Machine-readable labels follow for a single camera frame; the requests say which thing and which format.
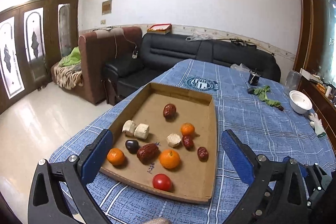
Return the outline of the red jujube date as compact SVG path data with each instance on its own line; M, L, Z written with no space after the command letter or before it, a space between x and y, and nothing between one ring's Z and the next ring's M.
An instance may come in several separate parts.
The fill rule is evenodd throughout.
M137 158L142 164L147 164L157 158L159 148L155 143L149 143L140 147L137 151Z
M177 112L177 109L174 104L168 103L164 108L163 108L163 116L166 119L172 119L175 117L175 114Z
M209 152L205 147L199 147L197 150L198 159L202 162L206 162L209 159Z
M192 138L190 135L185 135L185 136L183 136L183 138L182 138L182 142L183 142L184 147L185 147L187 150L191 150L191 149L193 149L193 147L194 147L194 142L193 142L193 138Z

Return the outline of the small orange mandarin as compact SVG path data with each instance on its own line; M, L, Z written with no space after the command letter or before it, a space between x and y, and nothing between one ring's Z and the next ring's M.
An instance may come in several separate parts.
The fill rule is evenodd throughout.
M106 158L113 166L123 165L126 159L124 153L119 148L110 149Z

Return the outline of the black leather sofa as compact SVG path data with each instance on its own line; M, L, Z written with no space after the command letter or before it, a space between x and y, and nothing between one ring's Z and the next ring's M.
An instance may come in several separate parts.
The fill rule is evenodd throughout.
M203 40L176 34L145 34L135 50L107 61L102 69L106 101L115 105L137 89L187 59L225 67L243 64L276 82L281 71L272 53L241 39Z

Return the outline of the green leafy vegetable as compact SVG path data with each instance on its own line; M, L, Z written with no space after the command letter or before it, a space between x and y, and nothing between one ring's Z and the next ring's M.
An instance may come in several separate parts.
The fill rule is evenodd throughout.
M277 100L270 99L268 93L270 92L270 86L266 85L261 88L255 88L253 94L258 97L262 102L265 102L268 106L279 108L281 103Z

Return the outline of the small black device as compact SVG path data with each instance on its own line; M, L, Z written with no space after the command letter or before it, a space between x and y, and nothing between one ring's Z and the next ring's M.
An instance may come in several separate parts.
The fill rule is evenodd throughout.
M250 71L249 72L248 83L251 86L257 86L258 82L259 82L259 79L260 79L260 75L258 74L258 72L256 72L256 71Z

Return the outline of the large orange mandarin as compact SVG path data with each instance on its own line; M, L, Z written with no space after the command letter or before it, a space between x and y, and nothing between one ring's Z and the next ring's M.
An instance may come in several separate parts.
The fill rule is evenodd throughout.
M159 155L159 162L166 169L174 169L181 163L181 158L177 151L166 149Z

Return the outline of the white bowl stack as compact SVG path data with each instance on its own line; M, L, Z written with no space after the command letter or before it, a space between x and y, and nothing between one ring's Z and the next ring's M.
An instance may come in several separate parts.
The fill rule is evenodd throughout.
M305 114L312 109L311 100L302 92L292 90L289 92L290 106L297 114Z

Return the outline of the blue plaid tablecloth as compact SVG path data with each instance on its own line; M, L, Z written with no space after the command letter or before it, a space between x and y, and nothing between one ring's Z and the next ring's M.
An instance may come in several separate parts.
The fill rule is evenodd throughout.
M179 145L181 161L172 170L157 156L144 164L128 152L122 166L103 160L94 169L94 181L87 188L112 223L144 223L159 217L171 223L223 223L248 188L221 146L225 130L232 130L267 162L291 157L331 173L335 153L329 139L319 138L309 120L293 111L281 84L259 81L270 87L268 96L284 110L248 94L248 76L221 65L181 61L82 129L52 154L50 162L80 154L104 129L113 134L109 146L125 151L122 127L129 119L149 125L149 136L139 143L156 145L163 155L169 147L167 136L178 134L184 123L192 124L195 149ZM200 147L208 151L207 161L199 160Z

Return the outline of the dark plum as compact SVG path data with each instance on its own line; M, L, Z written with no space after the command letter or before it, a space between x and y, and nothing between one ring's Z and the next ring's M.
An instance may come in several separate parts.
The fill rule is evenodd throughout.
M136 154L139 150L139 143L137 140L129 139L125 142L125 147L131 154Z

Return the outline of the red flat box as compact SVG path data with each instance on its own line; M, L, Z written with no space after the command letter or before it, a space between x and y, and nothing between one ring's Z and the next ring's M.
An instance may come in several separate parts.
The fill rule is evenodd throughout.
M166 35L171 32L171 24L154 24L147 28L146 32L150 34Z

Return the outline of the red tomato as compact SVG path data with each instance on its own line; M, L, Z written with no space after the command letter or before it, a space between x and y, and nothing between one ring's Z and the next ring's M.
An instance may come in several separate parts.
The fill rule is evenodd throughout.
M156 174L152 179L153 188L169 192L172 188L172 182L165 174Z

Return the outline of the wooden glass door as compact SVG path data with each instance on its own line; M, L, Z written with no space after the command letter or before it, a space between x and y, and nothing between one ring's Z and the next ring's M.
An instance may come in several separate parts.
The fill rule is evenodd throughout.
M79 0L1 0L1 112L51 82L77 46Z

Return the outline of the green and beige blankets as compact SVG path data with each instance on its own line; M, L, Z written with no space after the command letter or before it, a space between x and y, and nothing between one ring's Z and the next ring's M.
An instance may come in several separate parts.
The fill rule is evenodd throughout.
M78 47L56 63L51 72L54 73L55 83L64 89L71 90L77 86L83 86L81 69L81 54Z

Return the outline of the wooden cabinet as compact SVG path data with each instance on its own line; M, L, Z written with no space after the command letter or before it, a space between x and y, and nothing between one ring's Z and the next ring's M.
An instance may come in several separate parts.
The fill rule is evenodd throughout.
M293 68L335 85L335 0L301 0L301 26Z

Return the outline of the clear plastic cup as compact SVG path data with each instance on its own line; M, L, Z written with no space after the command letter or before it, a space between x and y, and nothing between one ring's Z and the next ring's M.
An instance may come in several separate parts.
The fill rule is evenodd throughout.
M284 85L284 93L289 96L289 92L292 90L297 90L300 80L301 80L302 75L296 71L291 70L285 81Z

